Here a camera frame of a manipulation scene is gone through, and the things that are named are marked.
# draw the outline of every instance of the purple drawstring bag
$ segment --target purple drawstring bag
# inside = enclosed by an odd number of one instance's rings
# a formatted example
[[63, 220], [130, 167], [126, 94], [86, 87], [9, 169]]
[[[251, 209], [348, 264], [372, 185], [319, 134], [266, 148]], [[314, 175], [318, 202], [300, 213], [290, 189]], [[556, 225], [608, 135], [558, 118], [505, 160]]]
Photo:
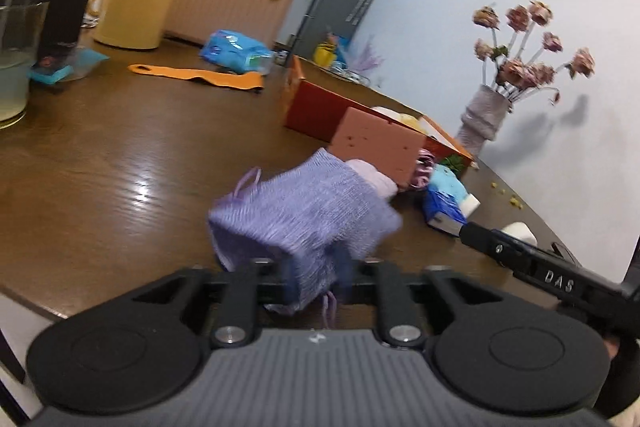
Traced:
[[[252, 186], [242, 189], [255, 173]], [[258, 257], [292, 261], [298, 289], [295, 304], [277, 307], [293, 313], [335, 282], [328, 247], [340, 243], [351, 258], [363, 259], [401, 226], [399, 214], [353, 169], [319, 149], [302, 165], [267, 182], [249, 172], [236, 191], [209, 212], [214, 249], [233, 271]]]

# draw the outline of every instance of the glass of liquid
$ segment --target glass of liquid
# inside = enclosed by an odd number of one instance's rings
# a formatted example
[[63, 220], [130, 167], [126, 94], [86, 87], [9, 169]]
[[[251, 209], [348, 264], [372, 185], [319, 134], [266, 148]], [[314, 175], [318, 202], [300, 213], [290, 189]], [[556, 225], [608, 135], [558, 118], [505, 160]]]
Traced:
[[49, 7], [39, 0], [11, 0], [9, 6], [6, 1], [0, 0], [0, 129], [25, 114], [29, 73]]

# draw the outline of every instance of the metal bolt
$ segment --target metal bolt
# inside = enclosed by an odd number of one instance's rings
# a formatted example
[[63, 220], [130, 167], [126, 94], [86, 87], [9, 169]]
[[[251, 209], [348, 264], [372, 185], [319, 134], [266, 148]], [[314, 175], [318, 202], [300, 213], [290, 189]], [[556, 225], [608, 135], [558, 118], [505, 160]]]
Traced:
[[222, 326], [216, 330], [215, 337], [223, 344], [235, 344], [244, 341], [246, 333], [237, 326]]
[[399, 342], [411, 342], [420, 338], [422, 334], [415, 326], [409, 326], [402, 324], [400, 326], [394, 326], [389, 330], [391, 338]]

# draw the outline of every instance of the gray refrigerator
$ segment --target gray refrigerator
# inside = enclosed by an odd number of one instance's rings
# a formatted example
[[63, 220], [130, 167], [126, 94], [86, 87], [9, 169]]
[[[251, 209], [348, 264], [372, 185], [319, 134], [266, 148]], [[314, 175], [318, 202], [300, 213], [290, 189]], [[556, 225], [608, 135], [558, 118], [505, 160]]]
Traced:
[[313, 59], [327, 33], [351, 39], [372, 0], [313, 0], [291, 47], [291, 55]]

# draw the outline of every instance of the orange strap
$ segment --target orange strap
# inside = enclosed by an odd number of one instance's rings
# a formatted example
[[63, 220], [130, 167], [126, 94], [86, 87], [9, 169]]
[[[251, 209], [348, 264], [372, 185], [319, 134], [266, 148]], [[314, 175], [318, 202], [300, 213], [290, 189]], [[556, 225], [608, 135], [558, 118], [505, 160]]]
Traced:
[[231, 74], [207, 70], [183, 70], [165, 66], [147, 66], [146, 64], [132, 64], [129, 66], [129, 71], [138, 74], [179, 78], [181, 80], [200, 78], [218, 87], [233, 87], [235, 89], [262, 89], [264, 87], [262, 75], [257, 71], [250, 71], [245, 74]]

